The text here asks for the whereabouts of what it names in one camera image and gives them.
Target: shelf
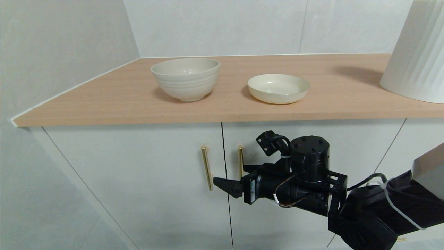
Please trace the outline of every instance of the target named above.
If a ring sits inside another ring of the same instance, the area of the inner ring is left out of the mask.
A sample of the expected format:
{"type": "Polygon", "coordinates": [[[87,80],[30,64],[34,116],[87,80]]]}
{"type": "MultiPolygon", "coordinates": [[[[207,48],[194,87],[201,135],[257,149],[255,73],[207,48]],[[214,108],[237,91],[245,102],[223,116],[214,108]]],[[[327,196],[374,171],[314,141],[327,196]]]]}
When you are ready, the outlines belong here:
{"type": "Polygon", "coordinates": [[[290,121],[444,117],[444,105],[388,92],[379,80],[390,54],[220,56],[219,80],[191,103],[166,95],[150,67],[169,58],[139,59],[17,117],[19,127],[221,121],[290,121]],[[265,73],[305,78],[301,101],[270,105],[254,99],[248,79],[265,73]]]}

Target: shallow dish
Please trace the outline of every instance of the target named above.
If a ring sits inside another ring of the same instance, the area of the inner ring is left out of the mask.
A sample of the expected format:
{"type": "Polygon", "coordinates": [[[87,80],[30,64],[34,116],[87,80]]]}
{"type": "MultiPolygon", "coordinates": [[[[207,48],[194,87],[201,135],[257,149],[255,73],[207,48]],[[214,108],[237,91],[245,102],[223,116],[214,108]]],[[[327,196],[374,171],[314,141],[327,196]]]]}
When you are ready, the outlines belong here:
{"type": "Polygon", "coordinates": [[[181,101],[198,101],[216,85],[220,63],[210,58],[168,60],[151,67],[159,87],[181,101]]]}
{"type": "Polygon", "coordinates": [[[304,98],[309,88],[307,80],[284,74],[265,74],[248,80],[251,95],[271,104],[297,102],[304,98]]]}

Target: pleated lamp shade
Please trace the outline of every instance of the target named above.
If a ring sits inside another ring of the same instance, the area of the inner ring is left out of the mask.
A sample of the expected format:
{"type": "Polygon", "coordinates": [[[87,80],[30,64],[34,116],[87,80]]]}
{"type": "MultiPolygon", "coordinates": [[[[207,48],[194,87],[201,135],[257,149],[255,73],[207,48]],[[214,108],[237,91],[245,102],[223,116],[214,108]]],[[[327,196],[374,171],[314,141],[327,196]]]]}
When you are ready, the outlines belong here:
{"type": "Polygon", "coordinates": [[[408,98],[444,103],[444,0],[414,0],[380,85],[408,98]]]}

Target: cabinet door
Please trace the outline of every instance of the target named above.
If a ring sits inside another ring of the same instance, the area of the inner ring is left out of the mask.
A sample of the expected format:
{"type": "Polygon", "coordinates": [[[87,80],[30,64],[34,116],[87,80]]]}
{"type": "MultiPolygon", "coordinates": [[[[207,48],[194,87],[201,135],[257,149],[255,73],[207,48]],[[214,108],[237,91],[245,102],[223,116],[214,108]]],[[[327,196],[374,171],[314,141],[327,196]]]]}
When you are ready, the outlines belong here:
{"type": "Polygon", "coordinates": [[[201,153],[226,176],[220,123],[45,130],[139,249],[231,249],[227,194],[209,191],[201,153]]]}
{"type": "MultiPolygon", "coordinates": [[[[239,179],[237,147],[244,148],[245,164],[275,162],[279,153],[267,157],[255,139],[273,130],[290,140],[307,135],[330,143],[330,170],[349,176],[348,184],[362,181],[378,166],[404,119],[349,121],[287,121],[223,123],[227,176],[239,179]]],[[[253,205],[230,197],[235,249],[325,248],[333,237],[327,217],[297,208],[281,208],[267,199],[253,205]]]]}
{"type": "MultiPolygon", "coordinates": [[[[407,119],[378,172],[387,178],[396,177],[412,169],[413,161],[429,150],[444,143],[444,119],[407,119]]],[[[444,237],[444,224],[402,235],[399,241],[412,242],[444,237]]]]}

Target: gold cabinet handle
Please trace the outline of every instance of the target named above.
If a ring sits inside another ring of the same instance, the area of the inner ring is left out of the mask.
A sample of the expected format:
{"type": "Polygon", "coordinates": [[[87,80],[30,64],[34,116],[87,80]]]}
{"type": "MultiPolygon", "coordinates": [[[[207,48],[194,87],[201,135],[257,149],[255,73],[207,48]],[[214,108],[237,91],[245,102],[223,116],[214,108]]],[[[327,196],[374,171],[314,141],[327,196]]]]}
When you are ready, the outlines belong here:
{"type": "Polygon", "coordinates": [[[238,146],[238,158],[239,158],[239,178],[244,176],[244,150],[242,146],[238,146]]]}
{"type": "Polygon", "coordinates": [[[208,160],[208,147],[202,146],[202,157],[203,157],[203,164],[205,165],[205,173],[206,173],[206,179],[208,181],[208,187],[210,191],[213,190],[213,174],[210,170],[210,161],[208,160]]]}

